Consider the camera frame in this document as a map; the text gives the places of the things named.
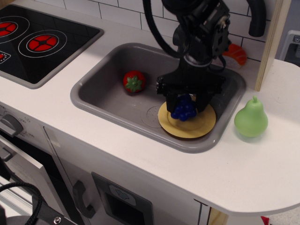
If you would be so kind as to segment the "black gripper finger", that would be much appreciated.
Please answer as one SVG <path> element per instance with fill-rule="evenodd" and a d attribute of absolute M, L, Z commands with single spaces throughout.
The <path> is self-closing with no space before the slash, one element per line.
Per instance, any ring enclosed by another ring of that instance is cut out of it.
<path fill-rule="evenodd" d="M 178 97 L 179 94 L 172 92 L 172 91 L 167 91 L 166 94 L 166 106 L 167 106 L 167 110 L 170 113 L 173 113 L 175 111 L 175 108 L 178 104 Z"/>
<path fill-rule="evenodd" d="M 196 94 L 196 108 L 197 112 L 200 113 L 205 110 L 211 99 L 217 94 L 215 91 L 204 91 Z"/>

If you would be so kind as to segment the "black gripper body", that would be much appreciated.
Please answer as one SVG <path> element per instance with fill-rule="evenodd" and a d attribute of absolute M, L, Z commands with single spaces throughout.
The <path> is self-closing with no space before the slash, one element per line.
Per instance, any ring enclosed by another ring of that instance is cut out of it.
<path fill-rule="evenodd" d="M 181 58 L 178 67 L 157 78 L 157 93 L 168 94 L 196 94 L 214 95 L 222 91 L 225 78 L 220 75 L 226 67 L 223 57 L 220 58 L 222 66 L 192 64 L 186 58 Z"/>

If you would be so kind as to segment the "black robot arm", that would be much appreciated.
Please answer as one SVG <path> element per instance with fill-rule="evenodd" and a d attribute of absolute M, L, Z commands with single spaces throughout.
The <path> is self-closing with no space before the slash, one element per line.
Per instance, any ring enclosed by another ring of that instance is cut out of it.
<path fill-rule="evenodd" d="M 221 0 L 164 0 L 163 6 L 177 17 L 179 26 L 173 35 L 173 50 L 162 38 L 153 19 L 151 1 L 143 1 L 147 24 L 160 47 L 178 58 L 173 71 L 157 78 L 157 93 L 166 98 L 167 110 L 175 112 L 182 94 L 196 96 L 196 109 L 202 112 L 215 94 L 222 91 L 223 69 L 210 68 L 212 61 L 229 49 L 229 9 Z"/>

